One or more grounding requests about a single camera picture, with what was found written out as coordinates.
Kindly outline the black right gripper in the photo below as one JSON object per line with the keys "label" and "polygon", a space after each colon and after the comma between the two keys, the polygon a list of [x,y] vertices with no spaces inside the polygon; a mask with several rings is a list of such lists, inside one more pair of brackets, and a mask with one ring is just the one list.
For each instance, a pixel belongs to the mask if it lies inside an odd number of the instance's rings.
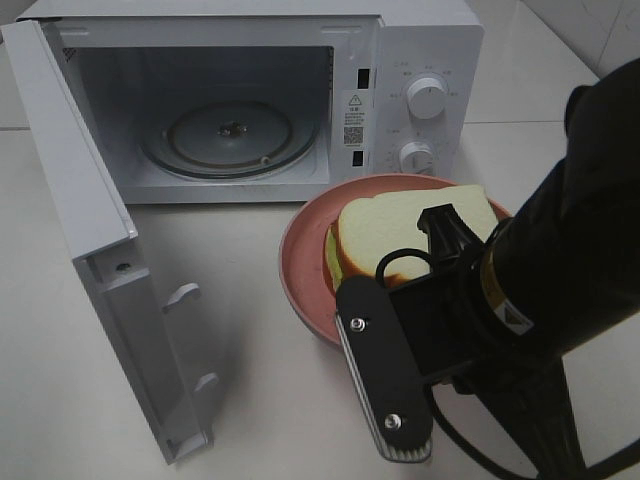
{"label": "black right gripper", "polygon": [[384,381],[395,385],[471,385],[491,342],[474,302],[473,267],[485,243],[450,203],[420,214],[428,249],[403,247],[384,256],[384,265],[416,258],[430,271],[403,287],[385,282],[395,322],[404,336],[387,356]]}

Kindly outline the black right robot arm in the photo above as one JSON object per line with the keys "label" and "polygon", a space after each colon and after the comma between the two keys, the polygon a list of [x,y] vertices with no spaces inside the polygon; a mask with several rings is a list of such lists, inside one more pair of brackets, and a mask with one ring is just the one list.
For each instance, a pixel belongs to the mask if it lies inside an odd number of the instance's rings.
{"label": "black right robot arm", "polygon": [[428,384],[477,396],[540,478],[605,479],[639,446],[585,464],[562,357],[639,309],[638,62],[576,88],[565,131],[565,157],[488,239],[425,209],[431,271],[391,299]]}

